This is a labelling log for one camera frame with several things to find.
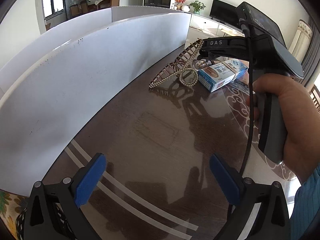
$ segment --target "television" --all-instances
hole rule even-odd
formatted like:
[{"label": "television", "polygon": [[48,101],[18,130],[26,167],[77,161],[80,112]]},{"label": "television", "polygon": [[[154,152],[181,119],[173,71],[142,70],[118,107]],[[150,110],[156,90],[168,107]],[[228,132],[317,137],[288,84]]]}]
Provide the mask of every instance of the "television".
[{"label": "television", "polygon": [[241,29],[239,24],[236,7],[220,0],[213,0],[210,11],[210,17],[220,20],[222,23],[228,23],[238,29]]}]

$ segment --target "window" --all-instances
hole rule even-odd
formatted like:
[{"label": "window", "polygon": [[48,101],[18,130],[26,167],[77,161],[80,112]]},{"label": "window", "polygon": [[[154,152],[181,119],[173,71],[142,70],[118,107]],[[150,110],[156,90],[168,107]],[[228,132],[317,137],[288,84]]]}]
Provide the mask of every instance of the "window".
[{"label": "window", "polygon": [[64,9],[63,0],[43,0],[44,17],[60,14]]}]

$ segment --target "red flower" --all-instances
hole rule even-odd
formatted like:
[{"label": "red flower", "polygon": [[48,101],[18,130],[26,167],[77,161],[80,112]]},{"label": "red flower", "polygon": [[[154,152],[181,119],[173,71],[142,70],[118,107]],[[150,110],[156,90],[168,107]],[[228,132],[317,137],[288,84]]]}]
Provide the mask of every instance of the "red flower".
[{"label": "red flower", "polygon": [[186,0],[175,0],[175,2],[178,4],[178,5],[181,5],[185,2]]}]

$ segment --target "white vase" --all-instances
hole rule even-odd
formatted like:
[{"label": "white vase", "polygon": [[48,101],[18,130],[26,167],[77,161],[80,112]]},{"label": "white vase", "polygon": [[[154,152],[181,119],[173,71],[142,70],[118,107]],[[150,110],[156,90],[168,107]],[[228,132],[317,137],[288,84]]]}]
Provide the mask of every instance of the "white vase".
[{"label": "white vase", "polygon": [[181,10],[184,12],[189,12],[190,11],[190,7],[188,5],[182,5]]}]

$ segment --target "gray curtain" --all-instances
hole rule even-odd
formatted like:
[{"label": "gray curtain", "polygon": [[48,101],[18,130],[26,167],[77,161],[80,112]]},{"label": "gray curtain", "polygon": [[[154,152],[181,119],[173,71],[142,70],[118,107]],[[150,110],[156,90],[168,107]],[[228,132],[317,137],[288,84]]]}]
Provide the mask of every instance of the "gray curtain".
[{"label": "gray curtain", "polygon": [[301,83],[305,87],[308,85],[309,82],[313,83],[316,80],[314,74],[318,73],[316,69],[320,61],[320,33],[312,20],[309,25],[312,29],[313,36],[307,53],[301,63],[304,77],[303,79],[295,79],[297,82]]}]

